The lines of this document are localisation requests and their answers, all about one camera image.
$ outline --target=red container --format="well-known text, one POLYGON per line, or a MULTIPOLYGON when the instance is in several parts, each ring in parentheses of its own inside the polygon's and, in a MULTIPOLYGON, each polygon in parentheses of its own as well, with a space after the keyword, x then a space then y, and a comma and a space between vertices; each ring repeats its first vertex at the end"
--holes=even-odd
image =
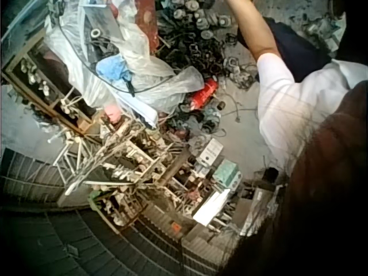
POLYGON ((218 86, 219 84, 214 79, 208 79, 205 83, 205 87, 202 90, 195 92, 193 95, 190 103, 190 110, 199 109, 204 106, 218 86))

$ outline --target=dark pants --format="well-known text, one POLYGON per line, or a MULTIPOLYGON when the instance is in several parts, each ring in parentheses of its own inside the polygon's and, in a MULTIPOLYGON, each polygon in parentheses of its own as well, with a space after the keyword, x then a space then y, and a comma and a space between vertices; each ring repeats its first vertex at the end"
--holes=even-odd
MULTIPOLYGON (((336 59, 348 62, 361 63, 368 66, 367 45, 362 43, 362 36, 357 34, 364 32, 360 25, 364 17, 360 17, 361 10, 356 7, 346 10, 347 28, 341 40, 336 59)), ((264 18, 269 25, 280 52, 282 60, 293 74, 296 82, 301 82, 310 73, 322 69, 331 62, 331 58, 323 50, 317 49, 310 42, 299 36, 294 30, 284 23, 276 23, 272 18, 264 18)), ((238 40, 246 48, 240 30, 237 32, 238 40)))

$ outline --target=plastic bag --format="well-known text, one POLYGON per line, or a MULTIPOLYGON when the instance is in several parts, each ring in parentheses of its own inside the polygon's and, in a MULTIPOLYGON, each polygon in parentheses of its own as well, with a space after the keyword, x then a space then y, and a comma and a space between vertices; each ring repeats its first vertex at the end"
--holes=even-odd
MULTIPOLYGON (((190 66, 168 80, 155 76, 133 75, 132 84, 138 91, 144 90, 147 85, 153 87, 148 91, 137 93, 136 98, 156 110, 170 114, 184 100, 185 93, 202 89, 204 81, 198 70, 190 66)), ((113 85, 123 90, 128 89, 123 80, 117 80, 113 85)), ((116 97, 126 99, 132 96, 118 91, 116 97)))
POLYGON ((203 78, 194 67, 175 75, 167 63, 150 56, 148 37, 134 23, 137 13, 134 0, 113 2, 119 11, 117 21, 122 39, 110 37, 110 40, 133 73, 136 97, 128 93, 123 80, 110 83, 93 73, 87 58, 85 37, 88 38, 88 34, 86 36, 86 15, 82 7, 88 3, 87 0, 66 2, 64 14, 60 17, 61 29, 59 26, 51 28, 50 20, 46 20, 44 41, 66 64, 69 82, 80 91, 88 105, 106 107, 117 101, 126 111, 131 112, 131 108, 155 126, 157 111, 171 113, 183 101, 184 93, 204 87, 203 78))
POLYGON ((60 24, 62 24, 63 32, 69 41, 58 26, 51 28, 50 19, 47 17, 45 21, 46 35, 44 42, 67 66, 70 84, 81 93, 84 101, 89 106, 104 107, 113 104, 116 101, 106 87, 106 84, 82 63, 83 52, 79 29, 77 28, 77 15, 78 2, 68 2, 60 24))

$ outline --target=hair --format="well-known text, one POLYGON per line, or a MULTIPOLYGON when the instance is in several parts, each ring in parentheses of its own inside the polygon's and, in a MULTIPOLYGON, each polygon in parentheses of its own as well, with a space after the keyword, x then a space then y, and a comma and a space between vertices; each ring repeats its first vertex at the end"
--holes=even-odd
POLYGON ((361 273, 367 93, 359 83, 314 131, 276 216, 239 242, 219 275, 361 273))

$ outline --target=person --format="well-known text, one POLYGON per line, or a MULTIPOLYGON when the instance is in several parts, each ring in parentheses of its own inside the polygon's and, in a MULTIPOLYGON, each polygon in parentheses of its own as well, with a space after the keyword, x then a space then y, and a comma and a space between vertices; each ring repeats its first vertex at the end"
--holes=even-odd
POLYGON ((219 275, 360 273, 368 63, 351 33, 357 19, 346 10, 331 59, 250 0, 227 2, 257 62, 260 132, 289 181, 277 214, 239 242, 219 275))

